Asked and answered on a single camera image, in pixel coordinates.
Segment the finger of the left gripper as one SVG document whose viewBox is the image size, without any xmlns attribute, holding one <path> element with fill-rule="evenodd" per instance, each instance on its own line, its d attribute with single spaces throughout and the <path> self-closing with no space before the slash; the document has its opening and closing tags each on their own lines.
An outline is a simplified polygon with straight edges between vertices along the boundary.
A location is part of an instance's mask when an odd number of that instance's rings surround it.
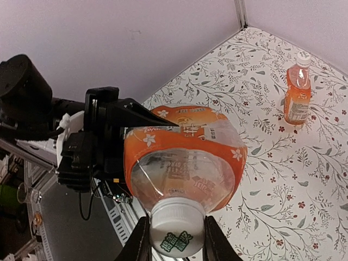
<svg viewBox="0 0 348 261">
<path fill-rule="evenodd" d="M 105 129 L 156 126 L 178 127 L 178 124 L 157 116 L 132 98 L 118 98 L 106 107 Z"/>
</svg>

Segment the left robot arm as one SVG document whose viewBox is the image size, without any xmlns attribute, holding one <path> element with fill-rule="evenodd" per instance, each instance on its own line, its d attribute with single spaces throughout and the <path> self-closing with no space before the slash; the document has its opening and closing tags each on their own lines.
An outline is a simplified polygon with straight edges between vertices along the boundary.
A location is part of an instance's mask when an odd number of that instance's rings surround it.
<svg viewBox="0 0 348 261">
<path fill-rule="evenodd" d="M 61 184 L 86 184 L 95 171 L 123 178 L 125 130 L 161 126 L 173 123 L 116 87 L 89 89 L 84 102 L 59 99 L 27 55 L 1 62 L 1 148 L 44 164 L 18 142 L 55 140 Z"/>
</svg>

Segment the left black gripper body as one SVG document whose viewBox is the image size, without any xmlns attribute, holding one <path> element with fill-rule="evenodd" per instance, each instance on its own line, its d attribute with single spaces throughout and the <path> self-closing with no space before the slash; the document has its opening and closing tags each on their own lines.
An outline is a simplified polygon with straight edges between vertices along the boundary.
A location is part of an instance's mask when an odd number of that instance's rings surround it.
<svg viewBox="0 0 348 261">
<path fill-rule="evenodd" d="M 119 101 L 119 88 L 101 87 L 85 94 L 84 130 L 93 134 L 92 173 L 102 179 L 124 179 L 121 127 L 113 125 L 108 115 Z"/>
</svg>

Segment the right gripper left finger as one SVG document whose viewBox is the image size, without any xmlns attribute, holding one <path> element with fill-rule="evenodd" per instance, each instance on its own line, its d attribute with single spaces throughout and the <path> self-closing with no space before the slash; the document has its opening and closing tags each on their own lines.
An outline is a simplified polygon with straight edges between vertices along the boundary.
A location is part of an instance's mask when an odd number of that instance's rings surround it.
<svg viewBox="0 0 348 261">
<path fill-rule="evenodd" d="M 150 218 L 143 216 L 134 227 L 129 239 L 115 261 L 150 260 Z"/>
</svg>

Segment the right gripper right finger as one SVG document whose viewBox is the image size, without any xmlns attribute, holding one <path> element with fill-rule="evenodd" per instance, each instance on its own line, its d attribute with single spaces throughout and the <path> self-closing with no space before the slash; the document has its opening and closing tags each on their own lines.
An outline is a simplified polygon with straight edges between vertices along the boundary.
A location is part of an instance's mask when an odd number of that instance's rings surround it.
<svg viewBox="0 0 348 261">
<path fill-rule="evenodd" d="M 213 216 L 205 217 L 204 229 L 204 261 L 242 261 L 228 242 Z"/>
</svg>

